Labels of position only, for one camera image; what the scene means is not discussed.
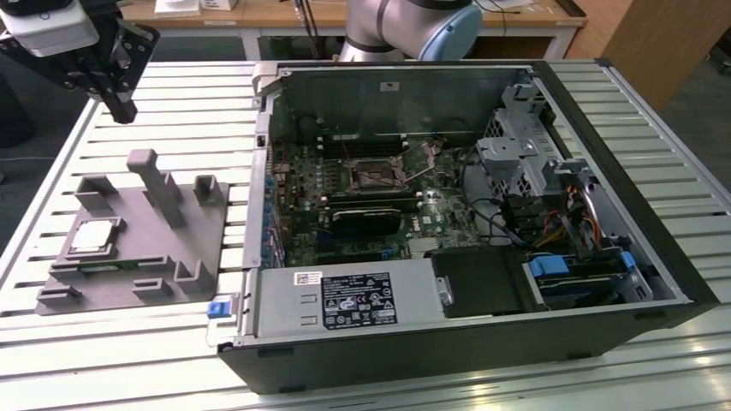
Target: slotted aluminum table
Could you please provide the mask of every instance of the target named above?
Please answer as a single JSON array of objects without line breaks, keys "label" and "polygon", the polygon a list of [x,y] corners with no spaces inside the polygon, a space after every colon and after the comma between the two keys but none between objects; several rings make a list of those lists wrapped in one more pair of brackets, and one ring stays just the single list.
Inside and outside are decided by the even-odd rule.
[{"label": "slotted aluminum table", "polygon": [[[0,259],[0,409],[633,410],[714,408],[731,400],[728,194],[614,70],[592,61],[552,67],[722,303],[677,328],[600,358],[257,396],[216,356],[233,324],[209,328],[206,303],[34,315],[78,207],[70,193],[91,173],[107,173],[117,187],[141,185],[123,167],[131,148],[156,149],[178,183],[212,173],[233,185],[218,294],[238,291],[252,67],[150,64],[129,126],[87,104]],[[580,155],[569,138],[566,145]]]}]

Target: wooden cabinet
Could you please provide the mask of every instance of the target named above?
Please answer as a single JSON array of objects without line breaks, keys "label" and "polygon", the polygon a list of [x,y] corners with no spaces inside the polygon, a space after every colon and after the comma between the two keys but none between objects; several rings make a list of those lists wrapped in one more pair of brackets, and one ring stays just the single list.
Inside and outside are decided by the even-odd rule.
[{"label": "wooden cabinet", "polygon": [[566,58],[604,57],[660,110],[731,25],[731,0],[574,0],[589,22]]}]

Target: motherboard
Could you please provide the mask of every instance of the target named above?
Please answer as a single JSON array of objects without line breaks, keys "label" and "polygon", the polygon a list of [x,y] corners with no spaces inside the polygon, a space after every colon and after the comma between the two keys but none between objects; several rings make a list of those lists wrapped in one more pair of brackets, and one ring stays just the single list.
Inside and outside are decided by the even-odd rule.
[{"label": "motherboard", "polygon": [[436,137],[273,144],[285,265],[422,258],[477,244],[458,188],[464,149]]}]

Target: green circuit board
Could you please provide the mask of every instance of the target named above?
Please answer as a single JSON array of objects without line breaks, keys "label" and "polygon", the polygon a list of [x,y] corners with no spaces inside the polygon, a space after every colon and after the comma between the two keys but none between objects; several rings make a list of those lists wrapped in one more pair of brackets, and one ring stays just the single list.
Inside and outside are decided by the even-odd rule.
[{"label": "green circuit board", "polygon": [[[334,239],[326,227],[326,212],[317,201],[324,194],[350,189],[350,170],[345,160],[324,160],[312,147],[280,146],[274,158],[278,170],[285,265],[336,264],[342,256],[380,260],[410,258],[408,242],[432,237],[440,247],[469,246],[480,241],[468,217],[460,189],[454,184],[460,163],[457,152],[444,150],[433,157],[421,148],[428,139],[410,139],[412,147],[401,156],[401,170],[409,178],[405,186],[422,194],[418,211],[402,214],[398,230],[392,235],[364,239]],[[356,262],[357,257],[348,257]]]}]

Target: blue tab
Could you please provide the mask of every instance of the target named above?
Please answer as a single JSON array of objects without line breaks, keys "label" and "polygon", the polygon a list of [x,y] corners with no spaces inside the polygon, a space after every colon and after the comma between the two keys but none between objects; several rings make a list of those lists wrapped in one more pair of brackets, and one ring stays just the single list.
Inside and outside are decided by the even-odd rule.
[{"label": "blue tab", "polygon": [[230,301],[212,301],[208,304],[208,318],[222,319],[230,317]]},{"label": "blue tab", "polygon": [[544,270],[542,270],[542,268],[540,268],[540,264],[537,263],[536,260],[532,260],[532,261],[528,263],[528,267],[529,267],[529,272],[530,272],[530,274],[533,274],[533,277],[540,277],[540,276],[542,276]]},{"label": "blue tab", "polygon": [[558,255],[541,255],[528,263],[533,277],[568,274],[566,262]]},{"label": "blue tab", "polygon": [[634,262],[634,258],[632,257],[632,253],[628,251],[621,252],[621,261],[624,262],[624,265],[626,266],[626,271],[632,271],[633,268],[637,266],[637,263]]}]

